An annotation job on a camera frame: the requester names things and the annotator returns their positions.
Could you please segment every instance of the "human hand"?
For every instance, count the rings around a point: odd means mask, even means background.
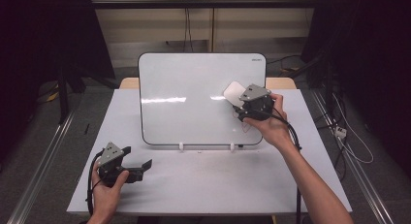
[[[98,173],[98,164],[94,164],[91,180],[94,187],[94,211],[88,223],[109,223],[117,209],[120,200],[120,190],[127,177],[128,171],[123,171],[117,178],[115,185],[110,188],[101,181]]]
[[[270,97],[274,100],[272,114],[287,120],[287,113],[283,111],[283,96],[271,93]],[[270,117],[266,120],[260,121],[246,117],[243,121],[257,128],[263,135],[263,138],[269,144],[277,147],[278,150],[282,151],[283,149],[289,148],[290,144],[293,148],[295,148],[293,146],[287,125],[280,120]]]

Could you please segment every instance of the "black backdrop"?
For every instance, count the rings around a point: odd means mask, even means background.
[[[361,0],[351,15],[355,21],[344,26],[331,55],[347,95],[370,130],[409,176],[410,4],[411,0]],[[357,7],[355,0],[351,5]],[[303,59],[311,59],[327,42],[340,11],[315,11]]]
[[[113,78],[94,9],[70,7],[90,0],[0,1],[0,160],[13,148],[36,108],[40,85],[57,80],[64,63]]]

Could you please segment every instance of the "white board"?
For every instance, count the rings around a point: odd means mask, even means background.
[[[142,137],[148,144],[257,144],[223,92],[232,81],[265,86],[259,53],[146,53],[139,59]]]

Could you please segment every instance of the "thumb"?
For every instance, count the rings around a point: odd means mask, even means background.
[[[118,176],[117,180],[115,181],[115,185],[113,186],[113,188],[115,188],[116,190],[120,190],[123,184],[126,182],[129,174],[130,174],[129,171],[126,171],[126,170],[121,172],[121,174]]]

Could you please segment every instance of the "white table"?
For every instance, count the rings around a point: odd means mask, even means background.
[[[299,90],[284,95],[284,110],[297,131],[302,155],[349,211],[351,207]],[[142,140],[138,89],[115,90],[97,140],[67,211],[87,214],[86,183],[91,159],[108,142],[130,145],[124,167],[152,168],[141,182],[125,184],[118,213],[131,215],[265,215],[296,210],[296,184],[280,153],[262,141],[231,152],[159,149]]]

